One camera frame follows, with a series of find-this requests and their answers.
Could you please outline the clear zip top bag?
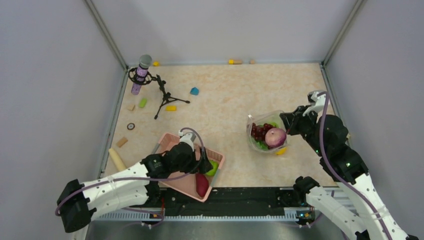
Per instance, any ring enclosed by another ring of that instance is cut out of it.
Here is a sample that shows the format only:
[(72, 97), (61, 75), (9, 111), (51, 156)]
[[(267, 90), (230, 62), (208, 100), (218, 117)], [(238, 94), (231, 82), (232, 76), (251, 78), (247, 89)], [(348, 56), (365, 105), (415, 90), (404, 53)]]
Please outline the clear zip top bag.
[(262, 115), (247, 116), (247, 141), (252, 149), (278, 155), (289, 145), (287, 129), (280, 117), (282, 113), (282, 110), (275, 110)]

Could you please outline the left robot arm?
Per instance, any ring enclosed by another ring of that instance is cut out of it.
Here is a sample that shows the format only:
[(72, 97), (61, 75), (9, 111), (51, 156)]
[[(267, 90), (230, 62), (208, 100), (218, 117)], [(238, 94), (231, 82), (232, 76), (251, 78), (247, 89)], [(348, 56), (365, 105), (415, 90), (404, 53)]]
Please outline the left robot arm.
[(191, 174), (213, 169), (206, 148), (185, 142), (161, 153), (150, 154), (140, 162), (113, 175), (88, 183), (69, 181), (58, 200), (55, 215), (66, 233), (76, 232), (99, 216), (135, 205), (154, 207), (160, 202), (159, 182), (176, 181)]

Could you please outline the green lime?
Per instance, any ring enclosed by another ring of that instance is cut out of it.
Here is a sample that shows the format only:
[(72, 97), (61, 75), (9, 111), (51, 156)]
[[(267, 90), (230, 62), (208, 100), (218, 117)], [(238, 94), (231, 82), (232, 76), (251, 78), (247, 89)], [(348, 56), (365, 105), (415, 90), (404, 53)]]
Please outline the green lime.
[(206, 172), (205, 175), (206, 176), (209, 176), (209, 177), (214, 177), (215, 174), (216, 174), (216, 172), (217, 172), (217, 170), (218, 170), (219, 163), (216, 162), (216, 161), (213, 161), (213, 160), (210, 160), (209, 162), (210, 162), (210, 164), (212, 166), (212, 169), (209, 170), (208, 172)]

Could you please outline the green lettuce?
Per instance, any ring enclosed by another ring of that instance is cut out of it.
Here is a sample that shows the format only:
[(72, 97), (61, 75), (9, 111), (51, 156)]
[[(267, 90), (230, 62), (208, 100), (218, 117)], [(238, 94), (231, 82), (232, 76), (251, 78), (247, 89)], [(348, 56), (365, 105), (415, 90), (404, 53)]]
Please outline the green lettuce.
[[(277, 123), (275, 123), (275, 122), (266, 122), (266, 123), (273, 123), (273, 124), (276, 124), (276, 127), (275, 128), (278, 128), (279, 126), (277, 125)], [(271, 147), (269, 147), (267, 144), (266, 144), (266, 142), (265, 141), (255, 141), (252, 137), (251, 137), (251, 139), (254, 141), (254, 143), (261, 149), (261, 150), (270, 150), (270, 149), (272, 149)]]

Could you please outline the red onion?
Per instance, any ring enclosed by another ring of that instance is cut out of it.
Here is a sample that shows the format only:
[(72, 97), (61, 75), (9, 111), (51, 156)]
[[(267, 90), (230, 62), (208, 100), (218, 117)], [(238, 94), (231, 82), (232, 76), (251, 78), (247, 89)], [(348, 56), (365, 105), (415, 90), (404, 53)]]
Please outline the red onion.
[(287, 134), (282, 128), (271, 128), (265, 134), (265, 143), (273, 149), (283, 146), (286, 140)]

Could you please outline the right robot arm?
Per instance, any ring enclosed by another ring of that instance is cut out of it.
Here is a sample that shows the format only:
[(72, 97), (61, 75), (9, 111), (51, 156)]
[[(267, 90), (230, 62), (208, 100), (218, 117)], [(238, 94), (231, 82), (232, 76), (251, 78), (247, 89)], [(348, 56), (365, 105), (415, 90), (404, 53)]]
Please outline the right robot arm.
[(332, 114), (318, 116), (299, 106), (291, 113), (281, 113), (284, 127), (291, 136), (300, 135), (320, 157), (320, 165), (353, 203), (356, 213), (326, 195), (312, 177), (298, 177), (293, 186), (293, 200), (308, 204), (330, 219), (350, 240), (416, 240), (394, 220), (378, 195), (369, 169), (361, 156), (347, 145), (348, 129)]

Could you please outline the dark red grapes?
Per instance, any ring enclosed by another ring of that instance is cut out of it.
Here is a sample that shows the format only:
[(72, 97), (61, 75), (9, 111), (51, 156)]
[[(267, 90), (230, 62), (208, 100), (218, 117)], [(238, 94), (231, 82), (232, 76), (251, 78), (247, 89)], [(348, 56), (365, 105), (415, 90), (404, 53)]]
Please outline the dark red grapes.
[(263, 124), (256, 124), (253, 123), (251, 125), (250, 130), (250, 136), (256, 141), (256, 142), (263, 142), (265, 141), (266, 133), (276, 127), (276, 124), (273, 123), (263, 123)]

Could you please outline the red sweet potato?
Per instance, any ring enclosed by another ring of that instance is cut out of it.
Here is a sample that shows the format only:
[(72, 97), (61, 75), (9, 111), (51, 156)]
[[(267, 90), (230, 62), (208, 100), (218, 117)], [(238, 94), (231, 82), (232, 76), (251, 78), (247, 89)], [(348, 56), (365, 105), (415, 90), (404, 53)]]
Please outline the red sweet potato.
[(209, 181), (208, 179), (200, 173), (195, 175), (196, 181), (196, 192), (201, 197), (204, 198), (208, 189), (209, 189)]

